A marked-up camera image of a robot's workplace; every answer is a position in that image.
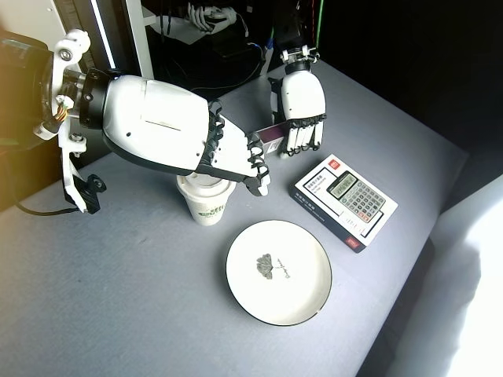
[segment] paper cup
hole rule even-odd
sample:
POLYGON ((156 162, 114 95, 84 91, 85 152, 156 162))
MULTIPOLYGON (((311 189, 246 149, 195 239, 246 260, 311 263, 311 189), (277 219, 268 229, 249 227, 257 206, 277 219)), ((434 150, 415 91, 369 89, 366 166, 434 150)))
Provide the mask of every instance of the paper cup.
POLYGON ((236 182, 192 173, 176 177, 178 191, 185 197, 190 214, 201 225, 209 226, 220 221, 236 182))

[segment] calculator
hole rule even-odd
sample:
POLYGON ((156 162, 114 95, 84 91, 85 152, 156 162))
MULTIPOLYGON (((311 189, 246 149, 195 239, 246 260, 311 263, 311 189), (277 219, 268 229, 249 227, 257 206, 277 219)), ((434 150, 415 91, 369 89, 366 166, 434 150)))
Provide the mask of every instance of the calculator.
POLYGON ((386 201, 349 171, 342 173, 327 191, 364 222, 369 222, 386 201))

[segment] red logo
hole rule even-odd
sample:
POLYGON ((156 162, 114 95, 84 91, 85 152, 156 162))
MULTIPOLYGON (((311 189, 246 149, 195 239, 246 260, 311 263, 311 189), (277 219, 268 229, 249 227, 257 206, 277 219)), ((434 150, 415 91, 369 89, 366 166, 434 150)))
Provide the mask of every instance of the red logo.
POLYGON ((337 161, 335 161, 334 159, 332 161, 330 161, 329 163, 330 167, 334 170, 337 170, 338 167, 340 167, 340 163, 338 163, 337 161))
POLYGON ((357 240, 355 240, 353 237, 351 237, 351 236, 347 237, 344 242, 351 249, 356 249, 358 246, 360 246, 360 243, 357 240))

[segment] robotic hand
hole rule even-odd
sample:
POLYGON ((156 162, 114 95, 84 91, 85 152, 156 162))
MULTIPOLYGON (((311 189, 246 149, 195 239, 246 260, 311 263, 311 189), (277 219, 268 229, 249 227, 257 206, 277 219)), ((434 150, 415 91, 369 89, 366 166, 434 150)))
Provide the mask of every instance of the robotic hand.
POLYGON ((213 111, 214 104, 183 88, 130 75, 110 78, 93 68, 87 75, 66 69, 79 62, 89 46, 87 33, 80 30, 56 44, 52 85, 41 89, 41 103, 50 111, 44 111, 33 130, 39 140, 58 137, 65 196, 81 212, 99 210, 97 193, 106 187, 95 175, 84 181, 73 166, 70 154, 85 152, 86 138, 71 132, 71 117, 84 127, 102 130, 105 144, 132 163, 179 175, 195 171, 242 181, 252 194, 267 194, 269 169, 256 134, 245 135, 220 115, 221 106, 213 111))
POLYGON ((312 148, 320 148, 323 137, 325 94, 310 65, 318 61, 318 53, 304 45, 300 49, 284 50, 281 60, 285 64, 283 79, 270 79, 270 104, 273 123, 286 125, 286 142, 282 155, 293 156, 312 148))

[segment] white plate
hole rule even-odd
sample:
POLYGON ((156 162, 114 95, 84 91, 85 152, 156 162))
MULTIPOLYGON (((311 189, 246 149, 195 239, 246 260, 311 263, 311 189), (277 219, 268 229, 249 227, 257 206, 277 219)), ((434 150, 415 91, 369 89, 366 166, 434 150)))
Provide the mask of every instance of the white plate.
POLYGON ((230 290, 255 318, 280 326, 299 324, 329 297, 329 257, 308 231, 286 221, 246 228, 227 255, 230 290))

